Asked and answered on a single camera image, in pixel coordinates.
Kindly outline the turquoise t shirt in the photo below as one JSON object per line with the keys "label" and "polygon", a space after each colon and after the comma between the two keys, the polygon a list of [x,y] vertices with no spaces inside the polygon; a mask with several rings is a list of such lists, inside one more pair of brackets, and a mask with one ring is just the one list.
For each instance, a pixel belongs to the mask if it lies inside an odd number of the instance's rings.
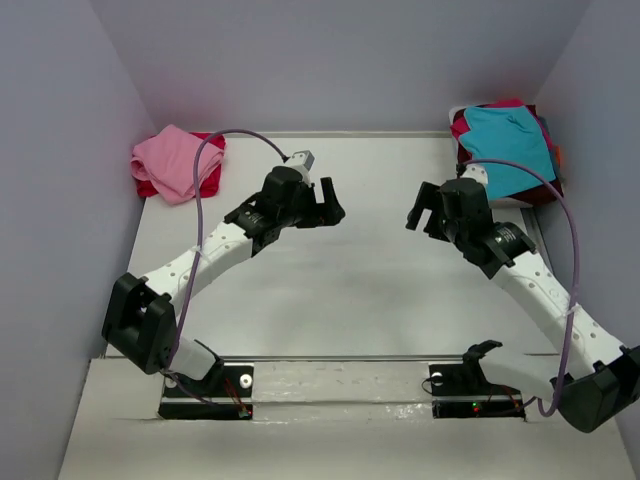
{"label": "turquoise t shirt", "polygon": [[499,162],[517,163],[552,182],[556,174],[550,148],[537,118],[526,106],[470,107],[463,113],[469,130],[459,143],[473,159],[494,159],[484,163],[488,174],[487,195],[497,201],[541,185],[539,179]]}

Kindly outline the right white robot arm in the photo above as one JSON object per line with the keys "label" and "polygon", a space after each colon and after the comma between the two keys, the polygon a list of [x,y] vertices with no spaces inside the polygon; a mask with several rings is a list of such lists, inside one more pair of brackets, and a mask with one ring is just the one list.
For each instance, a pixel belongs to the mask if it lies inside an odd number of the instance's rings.
{"label": "right white robot arm", "polygon": [[639,350],[604,330],[547,268],[517,225],[497,222],[485,187],[472,178],[420,186],[407,216],[414,230],[424,211],[431,238],[450,243],[506,292],[560,353],[554,360],[509,351],[502,342],[472,345],[453,365],[431,367],[436,396],[482,395],[504,385],[555,404],[576,430],[591,433],[639,399]]}

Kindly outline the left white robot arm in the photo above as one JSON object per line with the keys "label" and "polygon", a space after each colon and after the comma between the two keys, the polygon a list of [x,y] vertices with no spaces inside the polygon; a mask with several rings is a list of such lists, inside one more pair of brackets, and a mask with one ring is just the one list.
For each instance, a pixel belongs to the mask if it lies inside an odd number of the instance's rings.
{"label": "left white robot arm", "polygon": [[345,218],[329,177],[315,185],[303,166],[276,166],[260,191],[227,214],[210,234],[175,259],[141,277],[119,277],[102,336],[147,375],[160,373],[204,396],[223,379],[224,361],[183,336],[190,300],[231,268],[259,254],[289,227],[335,226]]}

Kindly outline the magenta t shirt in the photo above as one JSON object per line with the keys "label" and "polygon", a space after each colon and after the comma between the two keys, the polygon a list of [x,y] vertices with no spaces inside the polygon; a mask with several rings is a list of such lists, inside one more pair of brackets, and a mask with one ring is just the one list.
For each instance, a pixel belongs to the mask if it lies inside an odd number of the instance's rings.
{"label": "magenta t shirt", "polygon": [[[554,149],[553,142],[551,140],[551,136],[547,129],[547,125],[542,117],[537,115],[536,107],[533,104],[525,104],[518,98],[500,100],[490,104],[479,105],[479,108],[515,108],[515,107],[526,107],[529,113],[536,119],[538,122],[544,139],[546,141],[547,146],[550,150]],[[470,131],[470,126],[466,119],[464,118],[464,112],[467,109],[467,106],[458,106],[452,107],[449,110],[448,118],[449,118],[449,128],[455,140],[458,140],[459,137]]]}

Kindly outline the dark red t shirt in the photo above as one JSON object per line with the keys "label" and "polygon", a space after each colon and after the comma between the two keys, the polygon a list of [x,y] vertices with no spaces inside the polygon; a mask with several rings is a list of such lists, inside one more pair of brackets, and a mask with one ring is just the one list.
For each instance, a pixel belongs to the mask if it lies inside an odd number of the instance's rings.
{"label": "dark red t shirt", "polygon": [[[536,106],[534,104],[525,104],[519,99],[508,99],[508,100],[501,100],[498,102],[494,102],[492,104],[486,104],[485,108],[510,108],[510,107],[521,107],[521,106],[525,106],[528,109],[528,111],[531,113],[531,115],[536,118],[536,120],[540,125],[542,133],[545,137],[545,141],[547,143],[547,147],[549,149],[552,166],[555,174],[555,179],[551,180],[550,183],[560,193],[563,193],[562,186],[561,186],[561,166],[563,162],[561,150],[553,142],[546,119],[538,115],[536,111]],[[517,201],[529,204],[531,206],[545,205],[554,201],[553,195],[542,184],[539,184],[523,192],[513,194],[510,196],[510,199],[517,200]]]}

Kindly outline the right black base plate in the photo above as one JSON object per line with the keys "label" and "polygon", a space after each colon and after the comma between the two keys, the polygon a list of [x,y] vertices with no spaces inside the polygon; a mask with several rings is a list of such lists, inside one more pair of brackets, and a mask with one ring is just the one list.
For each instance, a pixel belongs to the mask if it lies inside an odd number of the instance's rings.
{"label": "right black base plate", "polygon": [[519,390],[488,383],[462,363],[430,364],[421,387],[435,419],[526,418]]}

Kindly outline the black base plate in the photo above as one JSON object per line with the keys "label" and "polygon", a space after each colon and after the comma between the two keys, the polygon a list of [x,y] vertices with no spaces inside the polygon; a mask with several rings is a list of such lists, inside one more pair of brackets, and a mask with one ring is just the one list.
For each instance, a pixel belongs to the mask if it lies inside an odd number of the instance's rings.
{"label": "black base plate", "polygon": [[251,421],[253,363],[226,363],[211,381],[182,374],[164,379],[158,416],[164,420]]}
{"label": "black base plate", "polygon": [[526,418],[519,390],[488,383],[462,363],[430,364],[421,387],[435,419]]}

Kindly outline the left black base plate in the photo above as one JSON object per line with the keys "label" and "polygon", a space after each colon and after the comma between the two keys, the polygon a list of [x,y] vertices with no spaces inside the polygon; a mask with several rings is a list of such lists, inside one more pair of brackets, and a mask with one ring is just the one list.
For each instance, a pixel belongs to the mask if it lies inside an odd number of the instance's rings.
{"label": "left black base plate", "polygon": [[251,421],[253,363],[226,363],[211,381],[182,374],[164,379],[158,416],[164,420]]}

